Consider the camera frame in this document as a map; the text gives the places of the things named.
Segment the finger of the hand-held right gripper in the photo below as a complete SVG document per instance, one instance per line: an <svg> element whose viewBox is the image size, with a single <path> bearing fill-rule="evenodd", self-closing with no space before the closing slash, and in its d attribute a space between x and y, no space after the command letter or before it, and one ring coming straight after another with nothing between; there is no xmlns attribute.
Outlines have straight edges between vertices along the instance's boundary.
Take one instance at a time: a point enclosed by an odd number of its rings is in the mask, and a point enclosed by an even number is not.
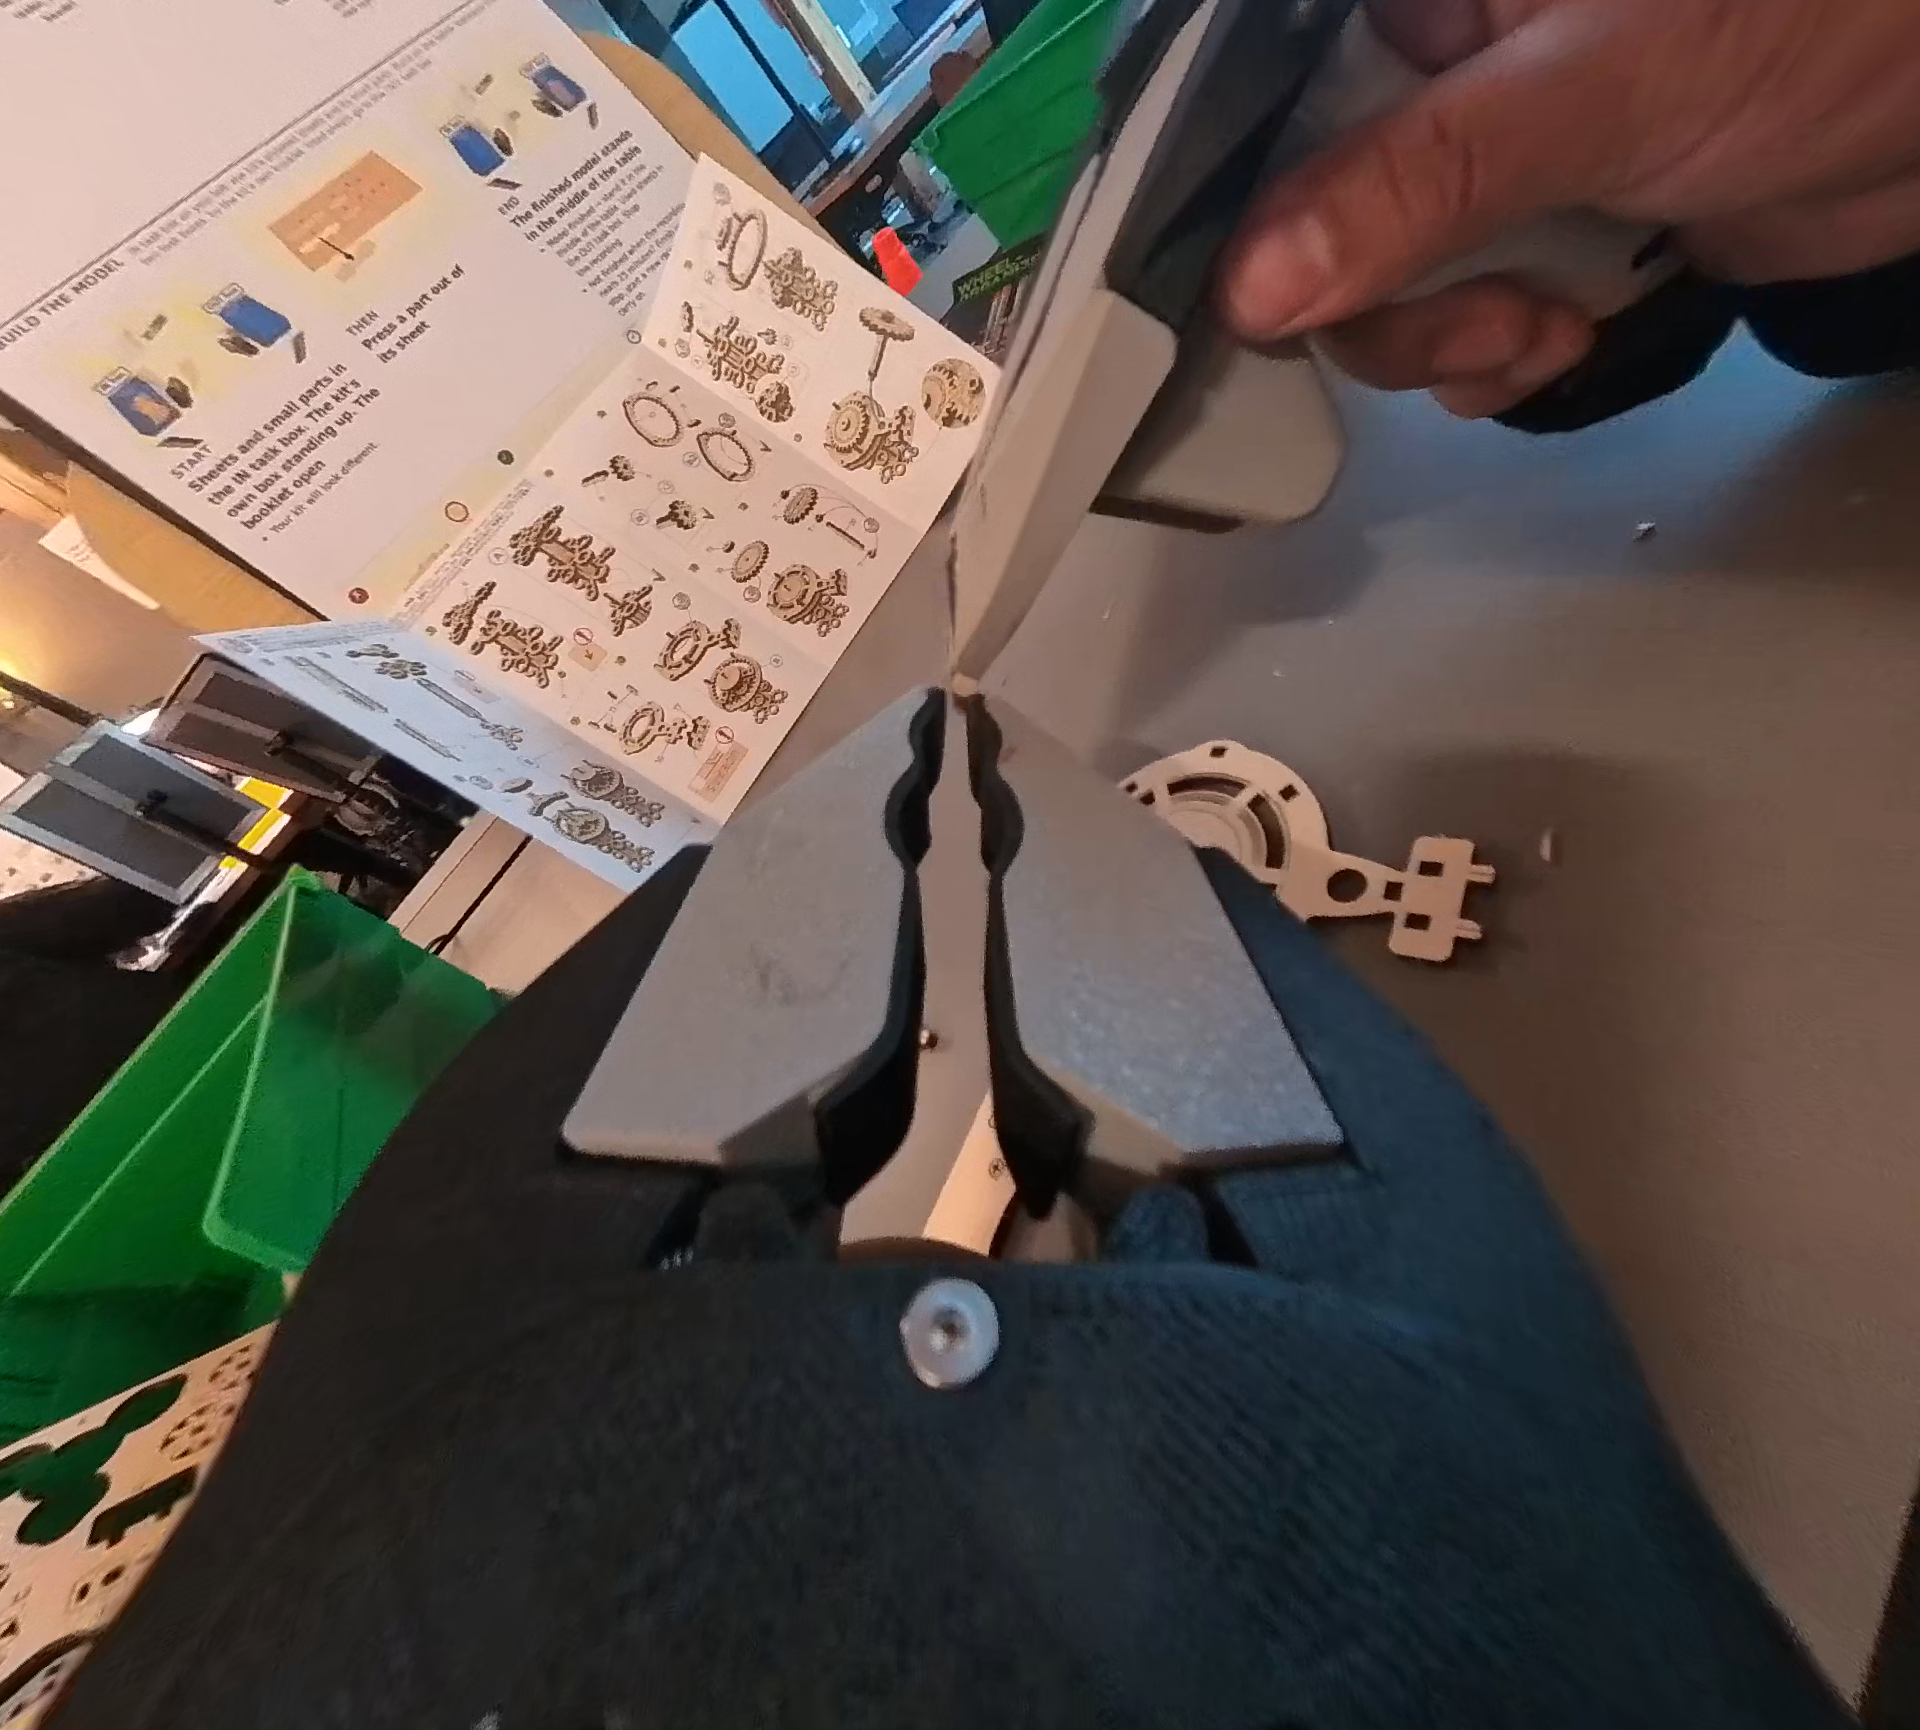
<svg viewBox="0 0 1920 1730"><path fill-rule="evenodd" d="M1091 513L1208 534L1285 526L1339 471L1341 420L1311 348L1244 344L1199 313Z"/></svg>
<svg viewBox="0 0 1920 1730"><path fill-rule="evenodd" d="M1199 6L1067 190L958 496L948 686L1006 650L1173 372L1239 187L1227 29Z"/></svg>

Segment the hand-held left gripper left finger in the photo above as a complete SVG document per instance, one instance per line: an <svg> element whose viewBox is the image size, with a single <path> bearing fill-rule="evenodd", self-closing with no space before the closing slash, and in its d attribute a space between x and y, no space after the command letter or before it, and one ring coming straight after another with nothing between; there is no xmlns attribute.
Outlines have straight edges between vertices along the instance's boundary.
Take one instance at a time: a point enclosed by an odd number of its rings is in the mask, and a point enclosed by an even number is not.
<svg viewBox="0 0 1920 1730"><path fill-rule="evenodd" d="M914 1118L920 864L948 698L924 686L713 839L561 1125L581 1159L852 1198Z"/></svg>

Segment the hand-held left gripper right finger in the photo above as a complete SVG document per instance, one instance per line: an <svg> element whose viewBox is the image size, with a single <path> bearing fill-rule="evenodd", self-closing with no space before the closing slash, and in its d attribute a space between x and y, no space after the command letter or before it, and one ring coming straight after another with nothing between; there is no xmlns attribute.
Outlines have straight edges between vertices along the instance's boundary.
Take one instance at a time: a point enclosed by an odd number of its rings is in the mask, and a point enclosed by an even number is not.
<svg viewBox="0 0 1920 1730"><path fill-rule="evenodd" d="M1199 853L1009 703L964 701L981 1004L1020 1208L1335 1160L1346 1138Z"/></svg>

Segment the round wooden model part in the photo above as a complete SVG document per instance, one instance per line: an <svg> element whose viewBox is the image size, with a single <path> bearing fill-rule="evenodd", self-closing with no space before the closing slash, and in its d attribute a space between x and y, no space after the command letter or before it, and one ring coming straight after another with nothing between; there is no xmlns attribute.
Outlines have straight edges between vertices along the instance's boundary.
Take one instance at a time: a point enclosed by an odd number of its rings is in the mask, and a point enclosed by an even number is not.
<svg viewBox="0 0 1920 1730"><path fill-rule="evenodd" d="M1155 759L1120 791L1193 850L1222 853L1300 923L1384 920L1388 951L1425 965L1482 938L1470 904L1497 875L1468 839L1421 835L1401 864L1343 853L1309 784L1244 742L1215 738Z"/></svg>

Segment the dark model kit box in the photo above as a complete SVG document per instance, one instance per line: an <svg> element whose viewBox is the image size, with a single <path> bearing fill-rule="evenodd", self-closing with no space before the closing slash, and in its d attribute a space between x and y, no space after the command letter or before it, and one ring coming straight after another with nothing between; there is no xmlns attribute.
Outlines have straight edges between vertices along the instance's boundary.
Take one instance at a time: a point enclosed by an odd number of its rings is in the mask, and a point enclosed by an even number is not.
<svg viewBox="0 0 1920 1730"><path fill-rule="evenodd" d="M988 261L960 273L942 316L943 329L999 367L1020 326L1024 306L1043 262L1045 241L1034 237L999 249Z"/></svg>

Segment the person's right hand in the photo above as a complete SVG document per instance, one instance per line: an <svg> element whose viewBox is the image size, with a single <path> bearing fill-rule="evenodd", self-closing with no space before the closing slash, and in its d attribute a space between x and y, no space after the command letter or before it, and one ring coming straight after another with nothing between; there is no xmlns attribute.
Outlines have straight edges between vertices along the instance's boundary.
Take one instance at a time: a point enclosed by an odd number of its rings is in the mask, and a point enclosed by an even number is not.
<svg viewBox="0 0 1920 1730"><path fill-rule="evenodd" d="M1595 344L1514 280L1411 291L1565 210L1669 233L1704 279L1851 279L1915 254L1917 0L1370 0L1425 75L1273 183L1217 273L1245 343L1493 418Z"/></svg>

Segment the green plastic bin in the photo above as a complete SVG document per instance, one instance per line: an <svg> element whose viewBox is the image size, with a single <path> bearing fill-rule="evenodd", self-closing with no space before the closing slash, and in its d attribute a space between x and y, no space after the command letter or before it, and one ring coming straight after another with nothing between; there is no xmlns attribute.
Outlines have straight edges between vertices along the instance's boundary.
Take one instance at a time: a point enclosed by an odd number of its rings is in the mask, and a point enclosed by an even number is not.
<svg viewBox="0 0 1920 1730"><path fill-rule="evenodd" d="M267 1327L503 1002L284 878L4 1196L4 1444Z"/></svg>
<svg viewBox="0 0 1920 1730"><path fill-rule="evenodd" d="M1097 114L1126 0L1038 0L914 142L1001 249L1043 239Z"/></svg>

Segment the folded assembly instruction booklet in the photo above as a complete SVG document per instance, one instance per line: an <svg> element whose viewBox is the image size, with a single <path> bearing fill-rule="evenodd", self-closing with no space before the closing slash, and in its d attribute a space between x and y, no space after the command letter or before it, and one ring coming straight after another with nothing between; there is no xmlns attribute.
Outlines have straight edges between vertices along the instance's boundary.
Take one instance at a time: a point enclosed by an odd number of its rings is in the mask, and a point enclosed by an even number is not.
<svg viewBox="0 0 1920 1730"><path fill-rule="evenodd" d="M998 379L701 159L634 350L393 621L202 646L629 894L743 802L942 516Z"/></svg>

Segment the black framed small panel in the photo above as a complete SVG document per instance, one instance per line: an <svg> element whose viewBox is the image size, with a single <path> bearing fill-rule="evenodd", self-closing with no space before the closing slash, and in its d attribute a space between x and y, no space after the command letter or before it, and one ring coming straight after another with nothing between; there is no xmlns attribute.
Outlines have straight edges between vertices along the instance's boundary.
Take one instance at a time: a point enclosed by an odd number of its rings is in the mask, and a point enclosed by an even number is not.
<svg viewBox="0 0 1920 1730"><path fill-rule="evenodd" d="M379 748L247 671L202 655L158 706L149 746L304 798L341 802Z"/></svg>
<svg viewBox="0 0 1920 1730"><path fill-rule="evenodd" d="M4 836L172 907L192 904L273 807L100 723L4 797Z"/></svg>

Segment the white instruction poster board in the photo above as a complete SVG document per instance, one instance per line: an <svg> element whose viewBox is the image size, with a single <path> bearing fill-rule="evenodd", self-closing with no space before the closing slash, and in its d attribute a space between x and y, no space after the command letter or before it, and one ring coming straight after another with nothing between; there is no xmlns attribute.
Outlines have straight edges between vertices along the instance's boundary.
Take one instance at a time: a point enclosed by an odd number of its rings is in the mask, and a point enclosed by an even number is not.
<svg viewBox="0 0 1920 1730"><path fill-rule="evenodd" d="M4 415L393 614L627 344L691 163L541 0L2 0Z"/></svg>

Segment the wooden laser-cut part sheet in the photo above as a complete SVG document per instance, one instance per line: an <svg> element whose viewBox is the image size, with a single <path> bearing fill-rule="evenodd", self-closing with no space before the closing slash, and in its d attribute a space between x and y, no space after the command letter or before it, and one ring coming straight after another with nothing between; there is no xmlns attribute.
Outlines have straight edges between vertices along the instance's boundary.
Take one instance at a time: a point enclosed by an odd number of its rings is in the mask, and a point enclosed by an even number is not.
<svg viewBox="0 0 1920 1730"><path fill-rule="evenodd" d="M2 1450L2 1725L38 1727L211 1473L276 1325Z"/></svg>

